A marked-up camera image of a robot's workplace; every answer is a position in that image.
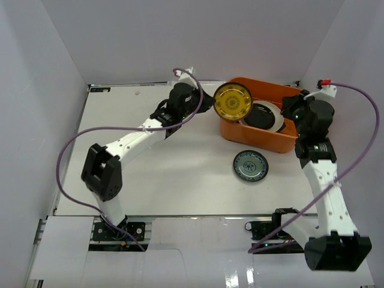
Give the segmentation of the yellow patterned round plate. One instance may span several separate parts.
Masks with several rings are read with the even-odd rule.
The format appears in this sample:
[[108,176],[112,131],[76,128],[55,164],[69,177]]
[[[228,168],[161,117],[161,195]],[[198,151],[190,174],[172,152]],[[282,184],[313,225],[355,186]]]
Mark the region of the yellow patterned round plate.
[[214,110],[226,121],[236,122],[244,119],[252,110],[251,92],[238,82],[226,82],[214,92]]

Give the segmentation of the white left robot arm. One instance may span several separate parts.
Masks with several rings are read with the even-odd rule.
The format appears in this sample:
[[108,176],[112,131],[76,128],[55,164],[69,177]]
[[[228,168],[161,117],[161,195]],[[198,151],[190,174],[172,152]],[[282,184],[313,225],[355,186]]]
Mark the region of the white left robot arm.
[[106,232],[113,239],[121,239],[127,232],[126,215],[118,197],[125,166],[150,146],[170,137],[188,116],[205,113],[214,103],[215,99],[203,89],[177,83],[138,131],[104,146],[95,143],[89,148],[81,179],[94,195],[103,217],[108,219]]

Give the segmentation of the blue white porcelain plate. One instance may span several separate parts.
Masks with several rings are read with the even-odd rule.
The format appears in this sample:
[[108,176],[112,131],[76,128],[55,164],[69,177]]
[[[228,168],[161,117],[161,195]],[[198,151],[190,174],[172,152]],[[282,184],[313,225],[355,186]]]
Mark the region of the blue white porcelain plate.
[[254,150],[239,152],[233,159],[232,167],[235,174],[247,182],[259,182],[269,172],[267,159]]

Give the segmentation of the black glossy round plate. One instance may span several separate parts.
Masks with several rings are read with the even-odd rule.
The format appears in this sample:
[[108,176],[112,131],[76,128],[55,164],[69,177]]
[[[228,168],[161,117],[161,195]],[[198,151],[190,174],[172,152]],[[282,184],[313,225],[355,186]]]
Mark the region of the black glossy round plate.
[[271,129],[276,117],[272,110],[263,104],[253,104],[251,112],[244,118],[244,122],[251,127],[263,130]]

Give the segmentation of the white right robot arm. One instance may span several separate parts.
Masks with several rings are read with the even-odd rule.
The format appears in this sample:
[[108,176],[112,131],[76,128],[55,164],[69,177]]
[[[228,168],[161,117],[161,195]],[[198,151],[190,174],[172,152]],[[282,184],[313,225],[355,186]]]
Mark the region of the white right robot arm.
[[337,87],[326,85],[317,92],[302,91],[283,98],[281,114],[293,121],[298,137],[295,154],[314,197],[319,226],[315,228],[300,212],[281,212],[271,224],[278,239],[290,235],[303,249],[312,271],[356,271],[372,249],[361,236],[347,210],[337,175],[337,157],[327,137],[335,110],[329,103]]

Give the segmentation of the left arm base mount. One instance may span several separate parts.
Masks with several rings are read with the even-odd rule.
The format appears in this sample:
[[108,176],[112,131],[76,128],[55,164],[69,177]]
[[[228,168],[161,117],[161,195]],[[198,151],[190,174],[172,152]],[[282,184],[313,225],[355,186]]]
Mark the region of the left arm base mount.
[[150,230],[145,222],[126,221],[119,225],[128,232],[142,247],[140,248],[126,233],[122,233],[103,221],[93,224],[89,241],[89,251],[103,252],[144,252],[148,249]]

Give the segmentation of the cream round plate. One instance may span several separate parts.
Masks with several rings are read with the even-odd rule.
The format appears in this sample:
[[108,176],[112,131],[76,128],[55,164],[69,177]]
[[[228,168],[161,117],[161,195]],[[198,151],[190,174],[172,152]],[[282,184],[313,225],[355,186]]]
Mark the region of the cream round plate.
[[[263,104],[265,105],[266,107],[270,108],[272,110],[272,112],[274,113],[275,117],[276,117],[276,122],[274,124],[274,126],[269,129],[269,130],[266,130],[266,131],[270,131],[270,132],[279,132],[281,131],[284,127],[285,127],[285,123],[284,123],[284,118],[283,116],[281,115],[281,110],[274,104],[268,102],[268,101],[253,101],[253,104]],[[240,124],[242,125],[247,125],[245,122],[244,122],[244,119],[241,119],[239,121]]]

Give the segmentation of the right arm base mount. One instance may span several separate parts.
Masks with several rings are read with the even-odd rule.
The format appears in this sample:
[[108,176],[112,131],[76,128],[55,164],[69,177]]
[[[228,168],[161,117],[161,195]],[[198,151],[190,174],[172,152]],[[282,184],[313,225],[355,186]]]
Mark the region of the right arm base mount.
[[[281,216],[285,214],[297,214],[294,208],[278,208],[271,215],[270,220],[248,221],[244,229],[251,233],[251,246],[270,234],[282,223]],[[253,254],[303,254],[303,248],[285,231],[281,230],[271,239],[260,244]]]

